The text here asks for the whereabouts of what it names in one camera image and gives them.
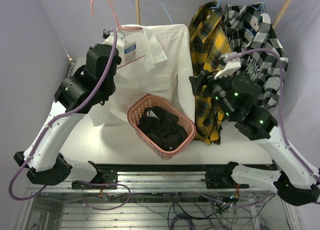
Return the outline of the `dark pinstriped shirt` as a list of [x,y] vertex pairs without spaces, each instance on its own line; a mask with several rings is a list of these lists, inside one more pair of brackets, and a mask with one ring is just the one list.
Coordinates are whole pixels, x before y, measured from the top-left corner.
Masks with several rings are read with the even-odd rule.
[[144,109],[138,128],[164,151],[177,149],[187,138],[179,118],[162,107]]

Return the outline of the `blue wire hanger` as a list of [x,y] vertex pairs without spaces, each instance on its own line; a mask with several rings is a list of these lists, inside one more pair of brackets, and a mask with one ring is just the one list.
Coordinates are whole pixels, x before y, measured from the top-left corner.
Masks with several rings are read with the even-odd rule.
[[142,16],[154,25],[174,24],[174,21],[162,0],[131,0],[136,8],[137,23],[142,23]]

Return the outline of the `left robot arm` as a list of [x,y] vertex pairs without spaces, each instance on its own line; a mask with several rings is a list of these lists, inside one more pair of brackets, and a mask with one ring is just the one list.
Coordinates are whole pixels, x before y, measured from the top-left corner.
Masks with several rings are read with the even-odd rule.
[[121,61],[116,44],[97,44],[88,50],[86,63],[63,80],[37,139],[29,149],[14,155],[17,164],[28,169],[31,183],[54,186],[64,180],[80,180],[90,188],[101,185],[103,173],[95,163],[71,160],[60,151],[92,106],[104,105],[115,92],[114,76]]

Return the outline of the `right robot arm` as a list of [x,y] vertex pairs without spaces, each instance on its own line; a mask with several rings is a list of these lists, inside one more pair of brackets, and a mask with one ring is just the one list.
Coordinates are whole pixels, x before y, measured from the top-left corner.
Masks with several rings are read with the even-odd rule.
[[192,93],[211,96],[229,122],[250,141],[259,145],[279,166],[263,170],[229,162],[221,174],[227,188],[247,184],[276,193],[283,201],[301,206],[320,200],[320,170],[302,159],[294,147],[285,143],[281,128],[272,114],[255,104],[260,86],[245,75],[217,78],[214,74],[190,76]]

